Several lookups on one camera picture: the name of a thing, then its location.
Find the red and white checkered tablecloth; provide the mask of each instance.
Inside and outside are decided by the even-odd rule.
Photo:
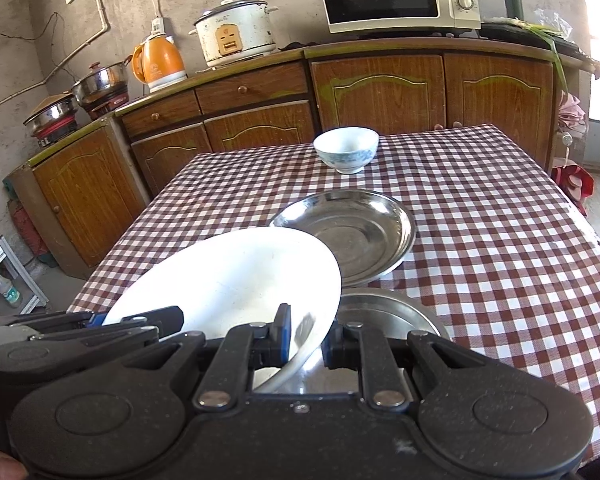
[[[494,126],[382,137],[359,174],[310,144],[195,157],[138,217],[70,310],[107,311],[151,266],[197,240],[267,225],[288,204],[356,187],[413,212],[413,250],[373,282],[431,307],[458,343],[579,394],[600,454],[600,240]]]

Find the microwave control knob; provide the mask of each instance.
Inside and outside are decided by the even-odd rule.
[[[458,0],[458,5],[461,9],[469,10],[474,6],[473,0]]]

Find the cabinet drawer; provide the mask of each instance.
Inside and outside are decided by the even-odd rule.
[[[234,75],[196,88],[205,114],[306,92],[306,77],[299,61]]]
[[[236,112],[205,121],[214,152],[314,140],[309,101],[294,101]]]
[[[200,115],[193,90],[164,98],[120,117],[130,139]]]
[[[209,153],[211,146],[199,123],[138,140],[131,149],[155,196],[198,153]]]

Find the orange kettle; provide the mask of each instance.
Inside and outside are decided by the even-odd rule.
[[[136,46],[131,69],[139,82],[154,92],[187,78],[182,56],[166,34],[152,34]]]

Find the white plate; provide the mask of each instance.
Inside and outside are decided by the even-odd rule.
[[[268,393],[320,346],[338,310],[340,283],[338,263],[318,238],[254,227],[196,242],[161,261],[124,292],[104,324],[177,305],[184,313],[182,332],[202,330],[215,339],[235,325],[272,322],[280,303],[288,303],[292,358],[257,388]],[[261,372],[260,380],[270,375]]]

